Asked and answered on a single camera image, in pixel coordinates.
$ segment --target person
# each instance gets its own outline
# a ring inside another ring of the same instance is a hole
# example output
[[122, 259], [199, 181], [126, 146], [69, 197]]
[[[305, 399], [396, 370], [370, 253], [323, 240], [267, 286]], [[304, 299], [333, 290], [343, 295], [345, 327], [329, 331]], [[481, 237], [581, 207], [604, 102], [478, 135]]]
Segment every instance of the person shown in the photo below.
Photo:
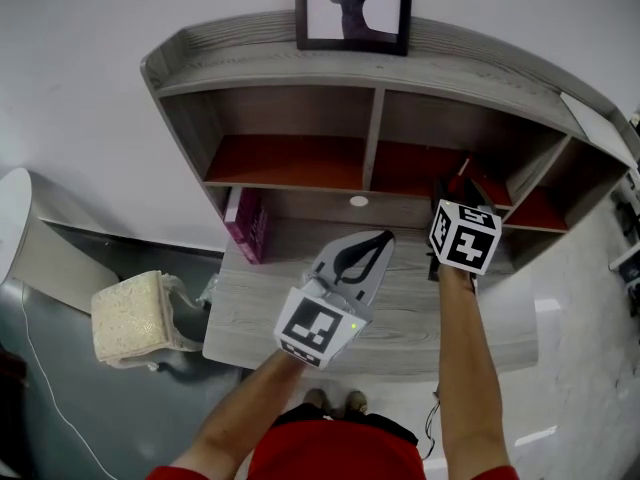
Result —
[[[502, 399], [475, 291], [467, 272], [440, 267], [439, 399], [452, 480], [517, 479], [502, 429]], [[397, 423], [367, 415], [352, 393], [342, 419], [328, 420], [326, 397], [310, 391], [285, 413], [305, 363], [278, 350], [202, 425], [171, 466], [148, 480], [232, 480], [255, 449], [249, 480], [424, 480], [417, 439]]]

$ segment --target framed picture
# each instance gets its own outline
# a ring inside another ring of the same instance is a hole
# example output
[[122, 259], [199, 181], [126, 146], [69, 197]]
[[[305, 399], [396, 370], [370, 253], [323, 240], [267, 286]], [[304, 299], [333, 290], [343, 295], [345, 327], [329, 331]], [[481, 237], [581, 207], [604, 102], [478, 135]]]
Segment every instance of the framed picture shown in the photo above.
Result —
[[406, 55], [411, 0], [296, 0], [301, 50]]

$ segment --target wooden shelf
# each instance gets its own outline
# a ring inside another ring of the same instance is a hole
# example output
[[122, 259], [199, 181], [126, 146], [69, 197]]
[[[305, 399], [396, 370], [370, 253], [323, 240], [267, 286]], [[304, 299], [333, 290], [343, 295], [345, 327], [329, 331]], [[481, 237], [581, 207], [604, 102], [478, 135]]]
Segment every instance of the wooden shelf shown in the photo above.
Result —
[[154, 81], [159, 97], [263, 85], [384, 87], [482, 105], [584, 137], [560, 96], [539, 81], [455, 55], [412, 52], [408, 57], [390, 58], [360, 52], [319, 54], [298, 50], [295, 41], [260, 41], [216, 49], [192, 48], [173, 70]]
[[228, 135], [204, 183], [361, 191], [364, 147], [351, 137]]
[[534, 188], [503, 226], [553, 233], [566, 233], [569, 229], [554, 206], [549, 189], [543, 187]]
[[[431, 198], [434, 180], [450, 179], [466, 157], [467, 153], [459, 150], [381, 141], [378, 143], [371, 190]], [[497, 207], [511, 208], [505, 183], [489, 177], [477, 160], [472, 159], [463, 176], [476, 181]]]

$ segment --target wooden desk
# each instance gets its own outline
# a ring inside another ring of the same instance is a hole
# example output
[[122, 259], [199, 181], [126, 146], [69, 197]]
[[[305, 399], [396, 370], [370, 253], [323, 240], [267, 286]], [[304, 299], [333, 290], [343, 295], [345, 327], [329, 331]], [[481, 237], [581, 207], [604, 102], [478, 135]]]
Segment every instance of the wooden desk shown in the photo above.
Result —
[[[231, 242], [220, 270], [203, 355], [254, 369], [275, 349], [273, 329], [289, 289], [299, 286], [322, 247], [371, 229], [320, 221], [272, 223], [266, 261], [250, 265]], [[361, 336], [324, 371], [307, 375], [375, 376], [384, 381], [435, 380], [440, 350], [438, 285], [427, 280], [425, 232], [393, 229], [396, 248], [375, 299], [375, 317]], [[533, 292], [527, 269], [513, 268], [499, 248], [480, 279], [480, 308], [499, 371], [538, 360]]]

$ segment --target white wall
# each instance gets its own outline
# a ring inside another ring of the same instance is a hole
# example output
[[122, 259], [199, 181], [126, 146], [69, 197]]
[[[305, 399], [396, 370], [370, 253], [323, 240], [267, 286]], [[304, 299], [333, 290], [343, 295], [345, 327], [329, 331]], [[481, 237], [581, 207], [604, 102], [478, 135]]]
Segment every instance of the white wall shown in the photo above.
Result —
[[[44, 210], [53, 220], [224, 248], [226, 232], [147, 94], [139, 62], [183, 25], [293, 6], [0, 0], [0, 174], [19, 165], [38, 173], [38, 185], [57, 195]], [[532, 51], [627, 115], [640, 103], [640, 0], [414, 0], [413, 14]]]

